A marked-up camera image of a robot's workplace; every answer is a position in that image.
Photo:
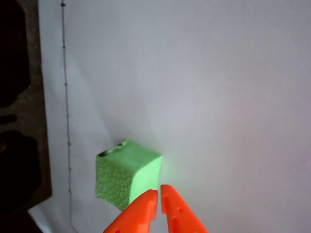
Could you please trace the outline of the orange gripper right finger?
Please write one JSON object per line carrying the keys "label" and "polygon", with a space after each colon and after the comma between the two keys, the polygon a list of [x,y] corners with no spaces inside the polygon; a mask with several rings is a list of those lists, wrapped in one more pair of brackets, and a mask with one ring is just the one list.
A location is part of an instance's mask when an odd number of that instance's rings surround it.
{"label": "orange gripper right finger", "polygon": [[199,218],[172,186],[163,184],[160,190],[162,213],[167,216],[169,233],[208,233]]}

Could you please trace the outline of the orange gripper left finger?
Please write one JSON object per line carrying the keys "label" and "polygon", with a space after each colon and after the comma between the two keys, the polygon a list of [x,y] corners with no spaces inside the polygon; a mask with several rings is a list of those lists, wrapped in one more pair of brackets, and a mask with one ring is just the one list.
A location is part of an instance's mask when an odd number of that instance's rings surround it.
{"label": "orange gripper left finger", "polygon": [[136,198],[104,230],[104,233],[149,233],[156,219],[158,191],[148,190]]}

